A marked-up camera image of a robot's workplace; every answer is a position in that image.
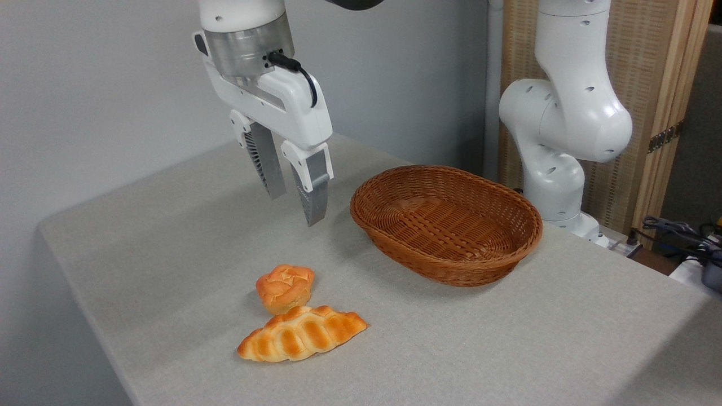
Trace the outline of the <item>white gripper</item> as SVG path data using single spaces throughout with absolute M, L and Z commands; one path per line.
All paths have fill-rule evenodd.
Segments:
M 307 226 L 321 221 L 334 174 L 325 143 L 332 136 L 332 123 L 318 81 L 314 81 L 313 105 L 309 81 L 301 73 L 272 68 L 247 82 L 222 77 L 206 48 L 205 35 L 201 31 L 193 35 L 215 92 L 232 108 L 230 121 L 237 141 L 248 152 L 270 199 L 287 191 L 273 131 L 288 140 L 281 151 L 291 165 Z

